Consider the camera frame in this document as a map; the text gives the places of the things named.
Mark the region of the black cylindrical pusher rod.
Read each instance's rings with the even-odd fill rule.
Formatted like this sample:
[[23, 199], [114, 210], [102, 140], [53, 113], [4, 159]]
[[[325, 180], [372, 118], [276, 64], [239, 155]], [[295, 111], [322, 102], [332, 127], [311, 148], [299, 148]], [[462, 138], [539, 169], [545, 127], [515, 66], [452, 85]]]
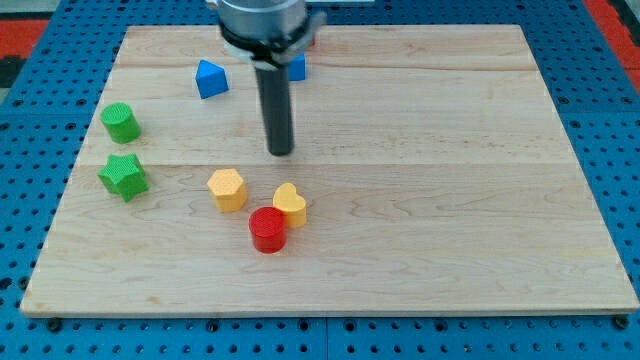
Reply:
[[255, 73], [267, 150], [274, 156], [289, 155], [294, 148], [294, 128], [288, 67], [256, 68]]

